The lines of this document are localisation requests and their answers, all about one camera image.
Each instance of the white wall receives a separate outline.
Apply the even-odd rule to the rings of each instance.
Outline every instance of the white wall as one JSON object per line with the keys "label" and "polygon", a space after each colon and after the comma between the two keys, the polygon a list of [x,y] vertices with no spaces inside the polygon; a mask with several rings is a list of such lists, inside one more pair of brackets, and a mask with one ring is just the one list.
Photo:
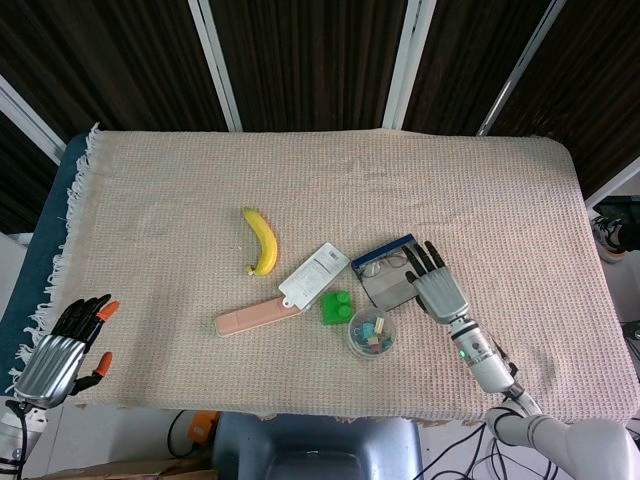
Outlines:
{"label": "white wall", "polygon": [[11,298],[27,249],[0,233],[0,319]]}
{"label": "white wall", "polygon": [[640,172],[616,188],[611,195],[640,195]]}

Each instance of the green building brick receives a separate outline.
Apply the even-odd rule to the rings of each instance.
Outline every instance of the green building brick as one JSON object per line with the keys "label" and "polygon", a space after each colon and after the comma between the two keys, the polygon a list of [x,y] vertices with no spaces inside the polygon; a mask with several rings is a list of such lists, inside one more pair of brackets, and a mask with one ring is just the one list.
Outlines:
{"label": "green building brick", "polygon": [[349,292],[329,292],[322,296],[322,323],[325,325],[348,323],[352,315]]}

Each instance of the banana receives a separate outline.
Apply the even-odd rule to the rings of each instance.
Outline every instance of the banana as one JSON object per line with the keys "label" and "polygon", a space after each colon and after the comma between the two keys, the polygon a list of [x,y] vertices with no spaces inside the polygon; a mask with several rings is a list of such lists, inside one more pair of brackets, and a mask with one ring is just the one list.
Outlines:
{"label": "banana", "polygon": [[267,221],[253,208],[243,208],[242,214],[258,237],[258,240],[260,241],[260,248],[262,249],[262,254],[260,255],[258,264],[255,267],[249,265],[247,267],[247,273],[249,275],[262,277],[271,272],[273,267],[276,265],[276,259],[278,258],[278,243],[276,242],[276,236],[273,234],[273,231],[271,230],[271,227],[269,227]]}

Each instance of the robotic arm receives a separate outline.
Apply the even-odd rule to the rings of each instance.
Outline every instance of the robotic arm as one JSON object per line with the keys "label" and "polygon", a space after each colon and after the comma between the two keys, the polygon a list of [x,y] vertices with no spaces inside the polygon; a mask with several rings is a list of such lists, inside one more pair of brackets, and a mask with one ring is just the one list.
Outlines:
{"label": "robotic arm", "polygon": [[417,257],[403,247],[416,272],[407,272],[407,280],[418,292],[420,307],[437,323],[449,325],[451,340],[482,389],[504,394],[505,401],[485,416],[494,436],[507,445],[534,448],[576,480],[640,478],[640,452],[622,425],[591,419],[569,426],[542,414],[513,378],[499,348],[467,316],[469,303],[438,251],[431,242],[425,247],[429,254],[415,247]]}
{"label": "robotic arm", "polygon": [[[90,375],[77,378],[85,356],[104,323],[120,304],[108,303],[111,295],[77,300],[60,316],[49,335],[38,343],[15,385],[15,399],[5,405],[17,416],[19,427],[0,419],[0,473],[21,480],[22,467],[44,425],[44,411],[61,404],[68,395],[76,395],[97,385],[111,365],[111,352],[102,356]],[[20,436],[12,433],[19,428]]]}

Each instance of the white robotic hand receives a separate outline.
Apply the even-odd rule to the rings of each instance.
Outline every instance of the white robotic hand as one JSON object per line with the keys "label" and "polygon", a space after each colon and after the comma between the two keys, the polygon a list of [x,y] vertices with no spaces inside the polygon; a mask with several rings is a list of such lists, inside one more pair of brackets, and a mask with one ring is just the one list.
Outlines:
{"label": "white robotic hand", "polygon": [[460,357],[487,393],[503,393],[500,406],[490,409],[485,421],[507,445],[536,449],[577,480],[638,480],[640,452],[622,425],[591,419],[565,425],[542,415],[537,403],[514,380],[499,352],[479,325],[467,318],[469,303],[449,268],[431,242],[431,257],[420,247],[403,251],[417,276],[407,272],[420,307],[436,322],[449,325]]}
{"label": "white robotic hand", "polygon": [[[406,274],[407,280],[418,292],[418,304],[436,322],[449,325],[451,340],[458,347],[460,357],[485,392],[504,393],[510,398],[521,396],[522,388],[513,379],[496,348],[487,341],[480,326],[467,318],[469,302],[451,275],[449,267],[431,242],[425,242],[425,247],[431,257],[420,245],[414,247],[420,260],[411,250],[403,247],[418,274],[417,277],[413,272]],[[523,408],[529,414],[540,413],[537,405],[530,399]]]}

